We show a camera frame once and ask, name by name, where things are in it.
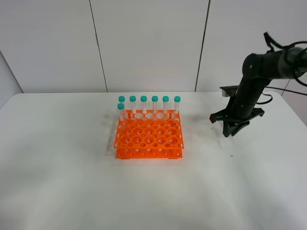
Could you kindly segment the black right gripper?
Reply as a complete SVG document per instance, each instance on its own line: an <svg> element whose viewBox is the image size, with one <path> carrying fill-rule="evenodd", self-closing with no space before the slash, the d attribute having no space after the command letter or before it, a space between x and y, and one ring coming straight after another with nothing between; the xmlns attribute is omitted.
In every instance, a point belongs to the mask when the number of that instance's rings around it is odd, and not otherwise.
<svg viewBox="0 0 307 230"><path fill-rule="evenodd" d="M261 108L254 107L229 107L219 112L211 114L209 120L212 123L223 123L223 135L227 138L230 135L235 136L241 129L248 126L251 119L257 116L262 117L264 111Z"/></svg>

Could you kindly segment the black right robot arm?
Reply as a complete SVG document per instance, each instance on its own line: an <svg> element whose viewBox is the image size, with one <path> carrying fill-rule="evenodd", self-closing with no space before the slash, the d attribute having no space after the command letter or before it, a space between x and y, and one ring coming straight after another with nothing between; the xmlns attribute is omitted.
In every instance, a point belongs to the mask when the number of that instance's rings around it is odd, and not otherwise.
<svg viewBox="0 0 307 230"><path fill-rule="evenodd" d="M264 115L264 111L256 105L272 80L297 80L306 71L307 51L300 47L250 54L244 60L240 84L221 88L230 99L225 109L210 115L210 121L222 121L223 135L234 136L248 126L252 119Z"/></svg>

